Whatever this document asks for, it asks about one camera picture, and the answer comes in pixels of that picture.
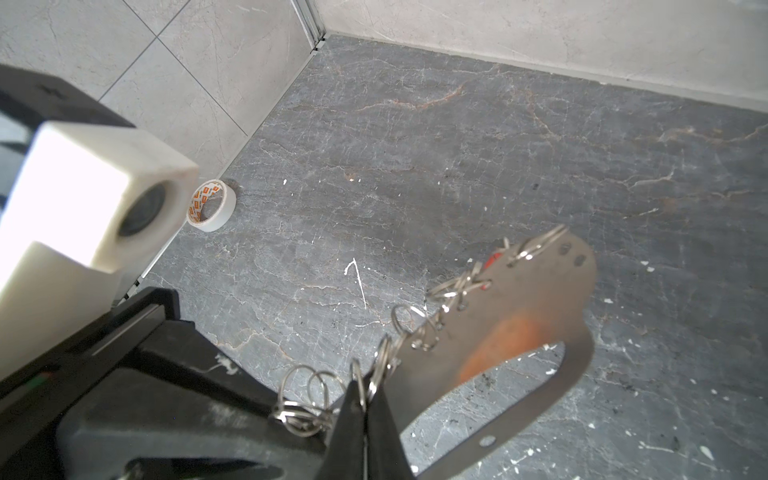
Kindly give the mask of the red plastic key tag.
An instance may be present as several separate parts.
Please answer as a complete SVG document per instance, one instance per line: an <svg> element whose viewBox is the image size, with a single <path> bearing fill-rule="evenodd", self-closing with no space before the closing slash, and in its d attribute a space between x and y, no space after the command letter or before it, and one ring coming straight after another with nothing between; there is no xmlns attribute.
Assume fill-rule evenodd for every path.
<svg viewBox="0 0 768 480"><path fill-rule="evenodd" d="M484 264L484 266L483 266L483 269L487 269L488 267L490 267L490 266L491 266L491 265L492 265L494 262L496 262L496 261L497 261L497 260L498 260L498 259L499 259L499 258L500 258L502 255L503 255L503 253L502 253L501 251L498 251L498 252L495 252L495 253L493 253L493 254L492 254L492 255L491 255L489 258L488 258L488 260L486 261L486 263Z"/></svg>

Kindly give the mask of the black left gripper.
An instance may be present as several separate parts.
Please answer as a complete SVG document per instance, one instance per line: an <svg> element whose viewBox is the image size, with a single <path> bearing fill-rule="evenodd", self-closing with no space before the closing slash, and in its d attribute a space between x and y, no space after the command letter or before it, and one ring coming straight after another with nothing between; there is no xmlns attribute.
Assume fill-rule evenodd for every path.
<svg viewBox="0 0 768 480"><path fill-rule="evenodd" d="M1 384L5 479L310 479L276 393L148 288Z"/></svg>

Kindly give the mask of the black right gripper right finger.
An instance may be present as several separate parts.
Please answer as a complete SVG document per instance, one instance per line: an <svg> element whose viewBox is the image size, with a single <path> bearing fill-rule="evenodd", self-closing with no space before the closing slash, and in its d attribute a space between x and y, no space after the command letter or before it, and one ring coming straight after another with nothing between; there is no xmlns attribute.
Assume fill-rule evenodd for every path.
<svg viewBox="0 0 768 480"><path fill-rule="evenodd" d="M367 478L415 480L400 433L385 395L380 389L368 405L366 418Z"/></svg>

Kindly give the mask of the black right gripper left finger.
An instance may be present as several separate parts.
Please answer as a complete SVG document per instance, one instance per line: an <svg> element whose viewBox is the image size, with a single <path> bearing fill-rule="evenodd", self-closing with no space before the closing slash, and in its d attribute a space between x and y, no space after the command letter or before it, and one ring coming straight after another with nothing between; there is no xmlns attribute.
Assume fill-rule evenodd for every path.
<svg viewBox="0 0 768 480"><path fill-rule="evenodd" d="M365 401L349 386L315 480L362 480L365 473Z"/></svg>

